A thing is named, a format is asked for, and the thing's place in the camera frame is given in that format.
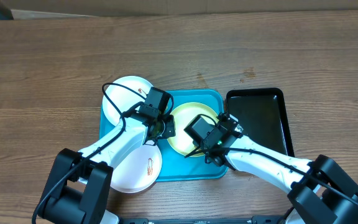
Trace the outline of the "green rimmed plate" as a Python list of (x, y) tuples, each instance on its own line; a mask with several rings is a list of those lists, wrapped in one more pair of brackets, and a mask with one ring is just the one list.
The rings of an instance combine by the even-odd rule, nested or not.
[(218, 114), (209, 106), (189, 102), (176, 107), (172, 112), (175, 123), (175, 136), (168, 138), (169, 145), (179, 154), (185, 156), (196, 149), (192, 138), (187, 135), (184, 128), (198, 115), (205, 114), (218, 121)]

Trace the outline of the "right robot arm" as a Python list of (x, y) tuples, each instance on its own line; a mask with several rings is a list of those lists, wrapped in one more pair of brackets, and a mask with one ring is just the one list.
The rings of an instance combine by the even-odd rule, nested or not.
[(332, 158), (311, 161), (261, 146), (229, 114), (195, 120), (195, 142), (206, 162), (253, 174), (286, 193), (292, 210), (285, 223), (358, 223), (358, 184)]

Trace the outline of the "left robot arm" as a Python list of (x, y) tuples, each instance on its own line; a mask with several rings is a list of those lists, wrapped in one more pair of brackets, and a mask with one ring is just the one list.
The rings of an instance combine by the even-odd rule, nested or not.
[(52, 223), (119, 223), (106, 209), (114, 169), (147, 141), (174, 134), (172, 115), (146, 121), (134, 113), (94, 144), (80, 151), (64, 148), (54, 160), (32, 222), (41, 217)]

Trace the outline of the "black water tray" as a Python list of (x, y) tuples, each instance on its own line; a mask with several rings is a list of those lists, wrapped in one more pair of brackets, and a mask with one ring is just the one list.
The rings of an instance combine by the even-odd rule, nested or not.
[(281, 89), (231, 90), (226, 94), (226, 108), (251, 140), (281, 154), (295, 155)]

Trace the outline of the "teal plastic tray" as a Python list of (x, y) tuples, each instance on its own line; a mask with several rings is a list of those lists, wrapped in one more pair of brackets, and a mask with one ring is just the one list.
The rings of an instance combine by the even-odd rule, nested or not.
[[(209, 106), (217, 114), (224, 110), (223, 98), (215, 90), (169, 90), (168, 92), (173, 96), (173, 100), (168, 102), (167, 109), (174, 110), (184, 103), (197, 102)], [(207, 116), (205, 120), (212, 123), (212, 117)], [(186, 158), (169, 145), (168, 139), (159, 140), (157, 146), (162, 154), (162, 170), (157, 177), (158, 182), (218, 179), (227, 171), (226, 166), (218, 167), (205, 163), (203, 154)]]

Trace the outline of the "white plate top left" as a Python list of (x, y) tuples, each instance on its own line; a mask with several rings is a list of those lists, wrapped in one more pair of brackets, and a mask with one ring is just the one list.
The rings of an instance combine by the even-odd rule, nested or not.
[[(137, 102), (145, 101), (139, 95), (142, 95), (144, 98), (146, 98), (150, 89), (153, 87), (153, 84), (151, 84), (149, 81), (137, 76), (121, 77), (115, 80), (114, 83), (126, 86), (136, 92), (133, 93), (126, 88), (116, 85), (109, 85), (107, 87), (106, 94), (121, 112), (127, 111)], [(112, 125), (117, 125), (120, 120), (119, 113), (105, 96), (102, 100), (102, 107), (106, 119)]]

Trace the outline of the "white plate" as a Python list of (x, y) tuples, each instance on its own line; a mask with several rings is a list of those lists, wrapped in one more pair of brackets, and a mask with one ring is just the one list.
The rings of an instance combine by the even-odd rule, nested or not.
[(150, 141), (132, 151), (114, 169), (111, 188), (122, 193), (133, 194), (149, 188), (162, 170), (162, 154)]
[[(153, 84), (151, 84), (149, 81), (137, 76), (121, 77), (115, 80), (114, 83), (126, 86), (136, 92), (133, 93), (126, 88), (116, 85), (109, 85), (107, 87), (106, 94), (121, 112), (127, 111), (137, 102), (145, 101), (139, 95), (142, 95), (144, 98), (146, 98), (150, 89), (153, 87)], [(119, 113), (105, 96), (102, 100), (102, 107), (106, 119), (112, 125), (117, 125), (120, 120)]]

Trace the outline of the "white plate bottom left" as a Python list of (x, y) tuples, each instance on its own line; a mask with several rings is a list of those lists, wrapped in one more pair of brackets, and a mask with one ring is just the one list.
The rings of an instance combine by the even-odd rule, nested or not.
[(122, 193), (133, 194), (149, 188), (162, 170), (162, 154), (150, 141), (132, 151), (114, 169), (111, 188)]

